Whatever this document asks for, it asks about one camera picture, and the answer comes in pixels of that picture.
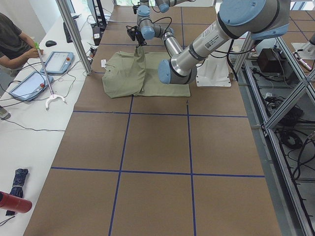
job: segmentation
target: black mouse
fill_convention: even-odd
[[[46,47],[51,47],[51,46],[55,46],[57,43],[53,40],[48,40],[45,45]]]

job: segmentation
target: red cylinder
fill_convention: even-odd
[[[31,207],[31,201],[0,191],[0,208],[19,213],[26,213]]]

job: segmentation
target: white label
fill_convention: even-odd
[[[106,60],[105,59],[100,60],[100,66],[103,68],[106,68]]]
[[[202,33],[202,43],[209,51],[213,51],[224,41],[216,31],[216,25],[217,23],[214,22]]]

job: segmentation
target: table surface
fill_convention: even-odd
[[[82,29],[80,34],[82,44],[87,52],[90,44],[94,44],[92,28],[87,22],[87,17],[80,15],[77,19],[78,28]],[[45,42],[54,40],[56,46],[47,48]],[[74,53],[73,66],[79,61],[78,54],[73,43],[67,43],[63,31],[63,20],[59,17],[43,40],[40,42],[40,48],[44,50],[43,59],[46,60],[52,51],[70,51]],[[30,59],[28,63],[39,62],[39,59]],[[36,70],[41,69],[41,64],[34,65]],[[19,72],[15,80],[21,81],[34,71],[28,66]],[[59,81],[60,76],[54,76],[57,80],[52,84],[55,94],[66,96],[66,104],[60,99],[54,100],[49,105],[49,111],[45,109],[46,98],[50,92],[47,88],[41,93],[36,101],[23,102],[12,99],[8,93],[0,99],[0,105],[6,107],[11,113],[9,121],[16,122],[24,127],[33,129],[65,130],[72,114],[73,106],[80,94],[86,73],[79,62],[69,72],[70,75],[64,75]],[[16,86],[12,83],[7,91]],[[55,131],[32,131],[20,128],[16,124],[0,121],[0,143],[1,143],[1,172],[0,172],[0,190],[10,192],[15,170],[25,168],[29,170],[24,189],[24,198],[33,203],[32,209],[25,214],[17,214],[14,219],[1,227],[1,235],[22,235],[32,215],[38,196],[45,182],[46,176],[54,160],[60,141],[64,132]],[[0,209],[0,221],[5,220],[5,210]]]

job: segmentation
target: person's hand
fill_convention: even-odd
[[[37,57],[39,57],[38,51],[37,51],[36,48],[31,48],[31,49],[29,49],[29,50],[26,52],[26,56],[27,56],[28,58],[37,58]]]

